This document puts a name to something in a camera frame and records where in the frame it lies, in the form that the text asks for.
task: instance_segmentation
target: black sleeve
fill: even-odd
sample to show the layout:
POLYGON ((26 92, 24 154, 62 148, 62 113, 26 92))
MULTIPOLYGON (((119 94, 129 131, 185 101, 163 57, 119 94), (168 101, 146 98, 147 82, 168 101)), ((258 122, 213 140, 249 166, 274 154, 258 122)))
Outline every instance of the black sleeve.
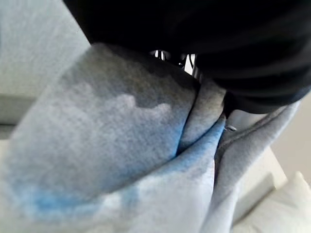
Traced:
POLYGON ((266 113, 311 89, 310 0, 64 0, 91 43, 197 54, 234 108, 266 113))

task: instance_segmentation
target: white surface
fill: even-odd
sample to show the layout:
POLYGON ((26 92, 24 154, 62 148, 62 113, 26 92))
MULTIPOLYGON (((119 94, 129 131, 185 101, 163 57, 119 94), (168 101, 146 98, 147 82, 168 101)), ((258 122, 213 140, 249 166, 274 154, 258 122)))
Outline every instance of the white surface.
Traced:
POLYGON ((311 232, 311 190, 300 172, 232 229, 232 233, 258 232, 311 232))

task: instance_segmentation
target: light gray fabric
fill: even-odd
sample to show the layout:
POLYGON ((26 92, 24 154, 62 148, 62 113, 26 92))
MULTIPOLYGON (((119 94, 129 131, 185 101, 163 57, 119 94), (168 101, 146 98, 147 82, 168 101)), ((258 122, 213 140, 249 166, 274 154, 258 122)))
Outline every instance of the light gray fabric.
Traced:
POLYGON ((215 188, 202 233, 230 231, 242 175, 286 127, 298 106, 299 102, 281 108, 235 136, 223 134, 215 157, 215 188), (226 221, 221 224, 216 219, 226 221))
POLYGON ((0 0, 0 124, 19 122, 88 47, 61 0, 0 0))
POLYGON ((296 105, 224 134, 214 181, 225 121, 209 128, 199 116, 218 118, 222 101, 202 99, 217 86, 198 88, 158 59, 93 46, 13 134, 0 161, 0 232, 229 232, 242 174, 296 105))

